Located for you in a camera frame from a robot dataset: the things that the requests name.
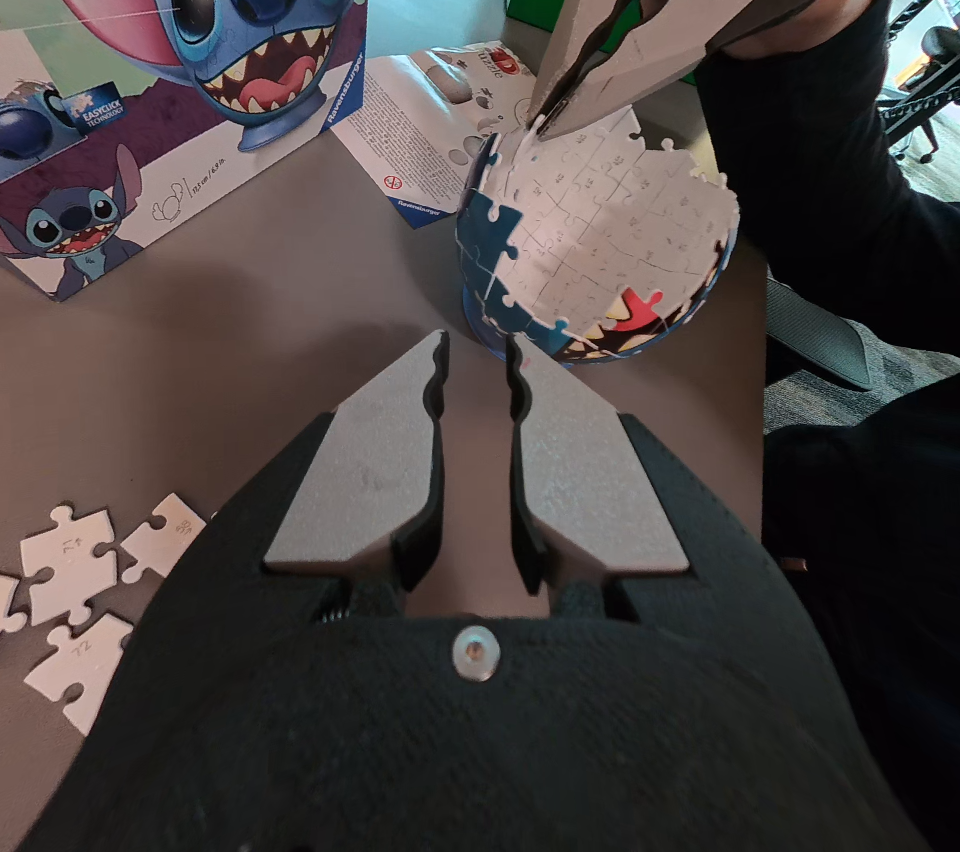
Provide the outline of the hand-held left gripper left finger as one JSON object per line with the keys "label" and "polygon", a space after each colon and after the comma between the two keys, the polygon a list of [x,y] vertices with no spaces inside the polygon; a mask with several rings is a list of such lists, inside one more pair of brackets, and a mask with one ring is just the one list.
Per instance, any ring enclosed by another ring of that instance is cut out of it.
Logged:
{"label": "hand-held left gripper left finger", "polygon": [[449,346],[448,332],[428,334],[338,406],[266,552],[268,569],[417,587],[442,542]]}

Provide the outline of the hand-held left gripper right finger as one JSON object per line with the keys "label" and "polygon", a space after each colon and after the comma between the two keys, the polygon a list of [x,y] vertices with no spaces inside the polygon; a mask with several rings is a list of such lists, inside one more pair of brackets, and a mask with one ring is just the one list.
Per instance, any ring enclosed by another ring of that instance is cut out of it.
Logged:
{"label": "hand-held left gripper right finger", "polygon": [[510,545],[527,592],[688,572],[617,409],[522,334],[506,365]]}

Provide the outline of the partly built puzzle ball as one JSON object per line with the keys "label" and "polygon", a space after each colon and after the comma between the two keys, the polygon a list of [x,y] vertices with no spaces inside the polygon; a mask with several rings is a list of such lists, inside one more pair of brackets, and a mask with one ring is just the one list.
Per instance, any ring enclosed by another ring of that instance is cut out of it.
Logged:
{"label": "partly built puzzle ball", "polygon": [[456,214],[463,285],[563,325],[566,366],[638,355],[690,321],[734,250],[736,194],[669,139],[648,144],[630,107],[518,150],[489,136]]}

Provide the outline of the puzzle pieces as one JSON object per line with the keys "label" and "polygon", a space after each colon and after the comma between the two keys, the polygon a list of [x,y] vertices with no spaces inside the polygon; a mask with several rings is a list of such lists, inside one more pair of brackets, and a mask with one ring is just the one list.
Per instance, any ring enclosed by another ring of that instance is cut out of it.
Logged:
{"label": "puzzle pieces", "polygon": [[66,618],[47,634],[50,653],[30,669],[24,682],[47,701],[62,702],[63,716],[83,736],[90,733],[133,631],[132,624],[112,613],[91,622],[92,600],[119,582],[139,582],[147,571],[169,576],[207,525],[174,493],[151,515],[160,521],[158,527],[143,522],[121,542],[121,550],[133,562],[119,573],[109,512],[77,517],[72,506],[56,506],[50,513],[52,527],[19,545],[26,579],[35,580],[43,571],[51,574],[30,585],[28,613],[12,611],[18,579],[2,575],[2,632]]}

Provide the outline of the person's right forearm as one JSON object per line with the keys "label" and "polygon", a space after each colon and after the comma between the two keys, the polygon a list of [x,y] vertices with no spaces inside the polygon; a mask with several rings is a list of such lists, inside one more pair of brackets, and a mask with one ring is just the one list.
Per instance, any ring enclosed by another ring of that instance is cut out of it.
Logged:
{"label": "person's right forearm", "polygon": [[891,0],[813,48],[695,77],[740,230],[774,277],[880,339],[958,354],[958,205],[912,189],[876,107]]}

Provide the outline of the colourful cardboard puzzle box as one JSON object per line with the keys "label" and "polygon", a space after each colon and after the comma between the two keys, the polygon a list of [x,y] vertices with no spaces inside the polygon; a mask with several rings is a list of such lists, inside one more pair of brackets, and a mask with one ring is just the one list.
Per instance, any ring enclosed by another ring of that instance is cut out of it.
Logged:
{"label": "colourful cardboard puzzle box", "polygon": [[64,302],[363,102],[367,0],[1,0],[2,268]]}

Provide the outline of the person's right hand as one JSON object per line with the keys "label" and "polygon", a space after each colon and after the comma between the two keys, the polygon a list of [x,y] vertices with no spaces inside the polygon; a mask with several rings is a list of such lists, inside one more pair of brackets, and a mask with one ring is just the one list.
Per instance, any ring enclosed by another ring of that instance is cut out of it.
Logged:
{"label": "person's right hand", "polygon": [[731,43],[723,51],[746,61],[810,50],[846,29],[872,1],[815,0],[791,18]]}

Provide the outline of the group of black office chairs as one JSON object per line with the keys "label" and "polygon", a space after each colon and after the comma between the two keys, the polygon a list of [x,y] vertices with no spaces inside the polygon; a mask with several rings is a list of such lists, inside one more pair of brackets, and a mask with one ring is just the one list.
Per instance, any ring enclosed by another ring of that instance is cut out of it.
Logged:
{"label": "group of black office chairs", "polygon": [[921,56],[908,69],[897,76],[896,88],[903,98],[919,101],[933,97],[933,105],[913,105],[914,113],[922,118],[910,119],[911,126],[904,139],[892,145],[892,154],[897,163],[904,161],[913,133],[920,129],[930,147],[922,154],[918,162],[930,163],[939,150],[939,143],[932,126],[932,118],[951,102],[958,102],[958,55],[959,30],[946,26],[934,26],[928,29],[920,42]]}

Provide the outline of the white paper leaflet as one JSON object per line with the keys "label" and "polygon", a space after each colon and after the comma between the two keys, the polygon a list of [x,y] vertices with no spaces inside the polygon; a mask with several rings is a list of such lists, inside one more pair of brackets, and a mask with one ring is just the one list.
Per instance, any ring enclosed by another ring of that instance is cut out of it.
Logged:
{"label": "white paper leaflet", "polygon": [[524,131],[532,72],[499,41],[366,62],[362,106],[333,127],[413,229],[454,216],[493,133]]}

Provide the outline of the grey mesh office chair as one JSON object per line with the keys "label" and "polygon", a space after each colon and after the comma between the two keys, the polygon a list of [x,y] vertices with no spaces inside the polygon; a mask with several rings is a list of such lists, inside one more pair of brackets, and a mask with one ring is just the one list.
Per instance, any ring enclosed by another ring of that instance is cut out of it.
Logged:
{"label": "grey mesh office chair", "polygon": [[842,389],[872,389],[865,345],[844,318],[767,278],[765,385],[805,370]]}

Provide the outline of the person's dark clothing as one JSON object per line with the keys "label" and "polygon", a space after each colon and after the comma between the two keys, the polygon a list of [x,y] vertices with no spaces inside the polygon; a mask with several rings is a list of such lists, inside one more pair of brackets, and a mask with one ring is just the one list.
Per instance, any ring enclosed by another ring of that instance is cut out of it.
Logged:
{"label": "person's dark clothing", "polygon": [[762,537],[934,850],[959,848],[959,377],[764,442]]}

